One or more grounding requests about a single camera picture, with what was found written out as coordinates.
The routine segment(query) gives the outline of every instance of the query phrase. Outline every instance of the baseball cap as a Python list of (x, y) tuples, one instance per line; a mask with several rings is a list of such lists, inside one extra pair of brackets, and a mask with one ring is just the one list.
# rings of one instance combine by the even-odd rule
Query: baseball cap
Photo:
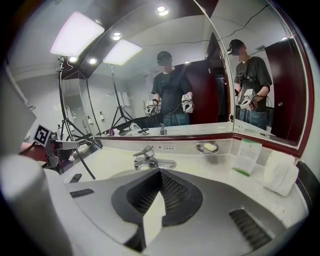
[(245, 44), (239, 39), (231, 40), (229, 44), (229, 49), (227, 50), (228, 55), (238, 55), (237, 50), (244, 46)]
[(156, 56), (156, 61), (158, 62), (158, 66), (171, 66), (172, 56), (167, 51), (161, 51)]

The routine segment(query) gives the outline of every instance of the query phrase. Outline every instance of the soap dish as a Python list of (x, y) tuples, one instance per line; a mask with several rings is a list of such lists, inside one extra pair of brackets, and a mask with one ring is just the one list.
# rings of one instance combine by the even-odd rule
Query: soap dish
[[(205, 148), (205, 144), (211, 144), (213, 146), (216, 147), (216, 149), (214, 151), (210, 151), (208, 149)], [(199, 153), (201, 154), (215, 154), (219, 151), (219, 146), (217, 143), (213, 142), (213, 141), (205, 141), (205, 142), (199, 142), (196, 144), (195, 146), (196, 150), (198, 150)]]

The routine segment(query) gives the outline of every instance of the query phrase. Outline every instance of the small bottle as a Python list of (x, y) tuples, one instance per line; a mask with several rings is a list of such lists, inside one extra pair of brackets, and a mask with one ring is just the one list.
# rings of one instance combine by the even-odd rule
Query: small bottle
[(100, 111), (100, 119), (105, 120), (104, 115), (102, 114), (102, 111)]
[(87, 116), (87, 121), (88, 121), (88, 124), (89, 124), (89, 125), (92, 125), (92, 121), (91, 121), (90, 116)]
[(58, 134), (59, 134), (59, 137), (61, 136), (61, 126), (60, 124), (58, 124)]

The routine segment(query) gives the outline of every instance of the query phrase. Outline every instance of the electrical outlet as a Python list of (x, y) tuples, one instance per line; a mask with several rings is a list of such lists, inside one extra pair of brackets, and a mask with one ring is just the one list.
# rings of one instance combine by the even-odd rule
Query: electrical outlet
[(161, 145), (159, 146), (159, 149), (165, 150), (165, 151), (175, 151), (176, 150), (176, 145)]

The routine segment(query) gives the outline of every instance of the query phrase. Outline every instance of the dark red door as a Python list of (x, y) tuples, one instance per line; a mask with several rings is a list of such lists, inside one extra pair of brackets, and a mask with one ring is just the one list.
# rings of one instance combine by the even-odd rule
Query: dark red door
[(303, 64), (293, 39), (265, 48), (274, 88), (274, 116), (271, 133), (299, 142), (306, 117), (306, 80)]
[(216, 123), (219, 114), (217, 82), (210, 62), (206, 60), (192, 62), (186, 69), (186, 75), (192, 86), (194, 111), (190, 123)]

